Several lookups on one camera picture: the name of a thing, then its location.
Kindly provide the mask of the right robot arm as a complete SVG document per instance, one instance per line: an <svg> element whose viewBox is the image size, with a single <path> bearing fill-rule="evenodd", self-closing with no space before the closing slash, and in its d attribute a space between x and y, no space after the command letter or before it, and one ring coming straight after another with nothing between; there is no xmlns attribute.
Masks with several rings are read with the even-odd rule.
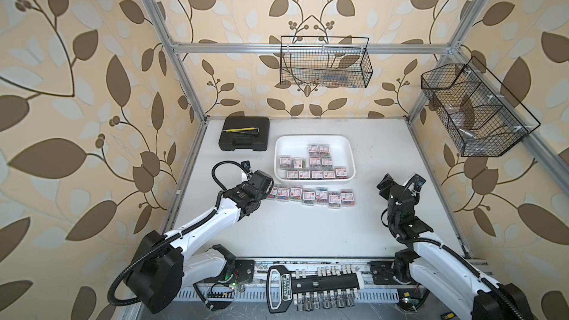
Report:
<svg viewBox="0 0 569 320"><path fill-rule="evenodd" d="M532 319L528 300L517 286L502 284L472 265L416 215L424 184L418 174L405 185L386 174L376 186L388 203L381 221L404 245L394 257L394 279L424 286L459 319Z"/></svg>

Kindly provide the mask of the socket set holder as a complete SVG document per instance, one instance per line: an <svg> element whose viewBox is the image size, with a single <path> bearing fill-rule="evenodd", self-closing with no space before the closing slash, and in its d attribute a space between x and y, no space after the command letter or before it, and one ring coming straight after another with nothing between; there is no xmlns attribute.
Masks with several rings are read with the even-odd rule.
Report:
<svg viewBox="0 0 569 320"><path fill-rule="evenodd" d="M309 312L352 307L364 288L362 274L348 265L320 267L313 275L274 265L268 270L265 295L272 314L285 313L292 305Z"/></svg>

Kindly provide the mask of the yellow handled hex key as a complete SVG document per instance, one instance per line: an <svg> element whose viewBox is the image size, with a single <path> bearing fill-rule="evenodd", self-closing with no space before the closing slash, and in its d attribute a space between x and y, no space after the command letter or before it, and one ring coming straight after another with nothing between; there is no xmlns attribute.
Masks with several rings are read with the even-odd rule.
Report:
<svg viewBox="0 0 569 320"><path fill-rule="evenodd" d="M226 129L223 130L222 133L245 133L245 134L259 134L260 129L258 127L242 127L242 128L235 128L235 129Z"/></svg>

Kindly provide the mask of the paper clip box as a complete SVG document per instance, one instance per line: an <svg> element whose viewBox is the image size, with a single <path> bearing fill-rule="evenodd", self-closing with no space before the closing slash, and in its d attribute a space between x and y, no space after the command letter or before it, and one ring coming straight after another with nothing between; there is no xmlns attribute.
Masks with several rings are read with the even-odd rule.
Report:
<svg viewBox="0 0 569 320"><path fill-rule="evenodd" d="M302 204L305 206L314 206L316 203L316 191L312 189L304 189L302 191Z"/></svg>
<svg viewBox="0 0 569 320"><path fill-rule="evenodd" d="M352 190L342 190L340 196L343 207L353 207L356 204L355 195Z"/></svg>
<svg viewBox="0 0 569 320"><path fill-rule="evenodd" d="M297 187L297 186L290 187L289 199L290 199L290 201L302 201L303 200L303 188Z"/></svg>
<svg viewBox="0 0 569 320"><path fill-rule="evenodd" d="M268 200L275 200L278 195L279 188L277 186L272 186L271 191L267 195L266 199Z"/></svg>
<svg viewBox="0 0 569 320"><path fill-rule="evenodd" d="M317 188L316 189L316 201L318 205L328 204L329 193L327 188Z"/></svg>
<svg viewBox="0 0 569 320"><path fill-rule="evenodd" d="M340 209L342 207L342 194L337 191L329 191L327 205L330 209Z"/></svg>
<svg viewBox="0 0 569 320"><path fill-rule="evenodd" d="M279 201L289 201L290 199L290 188L286 186L279 186L277 188L276 199Z"/></svg>

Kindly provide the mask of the white plastic tray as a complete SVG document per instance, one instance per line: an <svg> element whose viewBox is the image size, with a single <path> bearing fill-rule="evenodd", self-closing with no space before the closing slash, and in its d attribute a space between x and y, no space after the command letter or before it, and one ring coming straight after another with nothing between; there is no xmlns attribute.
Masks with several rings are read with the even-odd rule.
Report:
<svg viewBox="0 0 569 320"><path fill-rule="evenodd" d="M282 183L346 183L357 169L351 144L340 135L290 135L277 139L274 174Z"/></svg>

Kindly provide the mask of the yellow handled screwdriver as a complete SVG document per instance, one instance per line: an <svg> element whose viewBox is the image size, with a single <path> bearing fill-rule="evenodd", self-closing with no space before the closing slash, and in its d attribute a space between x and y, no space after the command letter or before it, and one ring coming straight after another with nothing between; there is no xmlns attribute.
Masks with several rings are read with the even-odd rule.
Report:
<svg viewBox="0 0 569 320"><path fill-rule="evenodd" d="M441 320L452 320L456 318L456 314L453 312L447 312L440 316Z"/></svg>

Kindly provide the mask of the black tool case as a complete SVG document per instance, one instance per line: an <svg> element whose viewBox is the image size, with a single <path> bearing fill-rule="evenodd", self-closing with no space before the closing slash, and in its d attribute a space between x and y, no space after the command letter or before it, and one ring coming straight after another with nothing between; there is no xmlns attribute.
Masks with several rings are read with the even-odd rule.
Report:
<svg viewBox="0 0 569 320"><path fill-rule="evenodd" d="M252 150L266 151L270 132L270 120L267 117L229 116L225 119L222 131L242 127L258 127L259 134L222 133L219 147L222 151Z"/></svg>

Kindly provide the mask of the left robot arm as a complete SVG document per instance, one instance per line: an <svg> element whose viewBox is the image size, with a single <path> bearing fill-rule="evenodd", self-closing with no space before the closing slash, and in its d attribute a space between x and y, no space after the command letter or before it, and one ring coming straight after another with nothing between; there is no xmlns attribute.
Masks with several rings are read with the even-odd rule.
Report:
<svg viewBox="0 0 569 320"><path fill-rule="evenodd" d="M139 244L131 263L113 280L107 301L114 307L141 303L153 314L163 311L185 285L220 276L232 253L220 244L198 253L207 241L250 216L274 187L267 173L250 169L250 162L233 161L244 174L234 188L219 179L220 190L212 208L165 234L152 231Z"/></svg>

